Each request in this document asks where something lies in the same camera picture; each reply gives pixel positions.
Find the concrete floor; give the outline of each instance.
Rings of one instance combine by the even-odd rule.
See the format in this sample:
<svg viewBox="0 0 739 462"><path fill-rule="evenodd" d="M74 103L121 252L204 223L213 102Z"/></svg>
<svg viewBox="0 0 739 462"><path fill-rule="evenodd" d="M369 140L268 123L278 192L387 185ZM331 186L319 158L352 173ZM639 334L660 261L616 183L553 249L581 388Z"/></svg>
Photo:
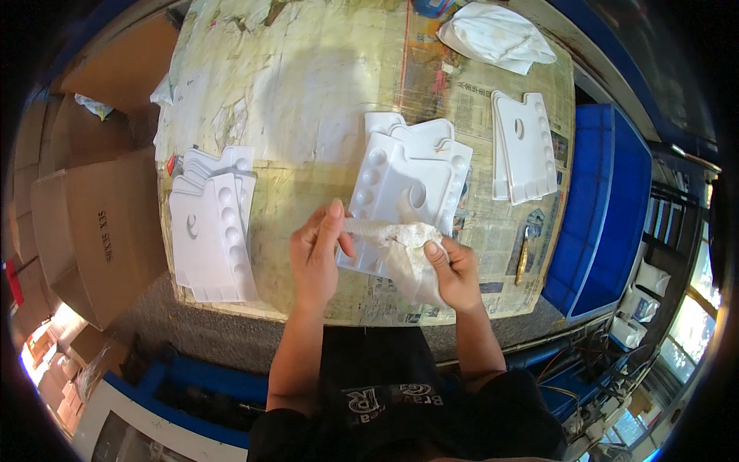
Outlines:
<svg viewBox="0 0 739 462"><path fill-rule="evenodd" d="M500 346L529 342L568 329L562 315L542 297L533 313L492 322ZM215 313L181 305L174 300L169 274L163 274L106 330L106 335L129 343L138 333L145 351L171 342L181 353L238 370L266 374L279 344L281 322ZM454 325L422 327L437 361L457 357Z"/></svg>

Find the blue bin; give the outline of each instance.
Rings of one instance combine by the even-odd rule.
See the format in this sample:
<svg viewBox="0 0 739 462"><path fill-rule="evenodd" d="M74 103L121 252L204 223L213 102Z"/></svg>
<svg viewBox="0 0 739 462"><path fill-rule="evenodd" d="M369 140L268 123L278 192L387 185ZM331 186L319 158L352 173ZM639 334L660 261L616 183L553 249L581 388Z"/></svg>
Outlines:
<svg viewBox="0 0 739 462"><path fill-rule="evenodd" d="M636 258L652 156L612 104L578 106L565 217L542 295L570 321L612 308Z"/></svg>

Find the forearm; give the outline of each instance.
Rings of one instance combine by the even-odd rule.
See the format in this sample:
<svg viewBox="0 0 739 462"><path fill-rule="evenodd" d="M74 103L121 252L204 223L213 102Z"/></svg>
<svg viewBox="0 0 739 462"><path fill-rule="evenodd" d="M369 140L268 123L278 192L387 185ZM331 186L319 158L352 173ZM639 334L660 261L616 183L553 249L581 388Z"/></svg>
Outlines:
<svg viewBox="0 0 739 462"><path fill-rule="evenodd" d="M267 411L289 408L310 415L316 410L323 312L298 302L290 313L270 368Z"/></svg>
<svg viewBox="0 0 739 462"><path fill-rule="evenodd" d="M503 352L482 303L473 310L457 312L457 355L465 381L489 380L495 373L505 372Z"/></svg>

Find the table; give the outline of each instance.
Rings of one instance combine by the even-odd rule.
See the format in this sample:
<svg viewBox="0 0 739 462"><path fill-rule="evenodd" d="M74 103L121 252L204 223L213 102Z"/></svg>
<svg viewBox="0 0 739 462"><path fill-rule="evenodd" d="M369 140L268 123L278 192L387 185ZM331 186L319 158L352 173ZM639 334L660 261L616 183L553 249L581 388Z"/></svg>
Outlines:
<svg viewBox="0 0 739 462"><path fill-rule="evenodd" d="M293 306L288 238L319 205L348 203L364 156L364 113L400 112L409 124L448 118L474 150L454 237L480 258L480 287L491 319L530 313L559 235L574 136L573 65L549 41L557 62L528 75L469 60L441 44L443 20L418 15L410 1L288 3L194 0L177 42L157 136L160 216L173 273L166 161L193 145L218 154L254 146L256 184L249 229L260 300L178 301L198 308L284 321ZM554 139L558 194L512 207L491 200L494 89L522 98L541 92ZM513 284L525 225L536 232L521 286ZM454 323L454 311L408 306L388 279L340 269L326 311L333 325Z"/></svg>

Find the hand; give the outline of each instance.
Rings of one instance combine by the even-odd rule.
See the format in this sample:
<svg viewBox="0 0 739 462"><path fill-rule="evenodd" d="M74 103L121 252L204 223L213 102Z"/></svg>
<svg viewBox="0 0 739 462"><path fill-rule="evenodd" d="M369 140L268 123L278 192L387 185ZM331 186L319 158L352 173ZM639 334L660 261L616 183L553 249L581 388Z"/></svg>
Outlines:
<svg viewBox="0 0 739 462"><path fill-rule="evenodd" d="M341 201L334 199L330 207L324 205L314 211L303 227L290 236L296 306L323 310L336 292L337 243L346 255L354 256L352 238L342 231L344 217L351 216Z"/></svg>
<svg viewBox="0 0 739 462"><path fill-rule="evenodd" d="M477 276L477 258L473 250L447 236L441 240L441 245L449 254L448 262L436 243L428 241L423 245L426 258L434 265L439 276L441 298L457 312L467 312L483 306Z"/></svg>

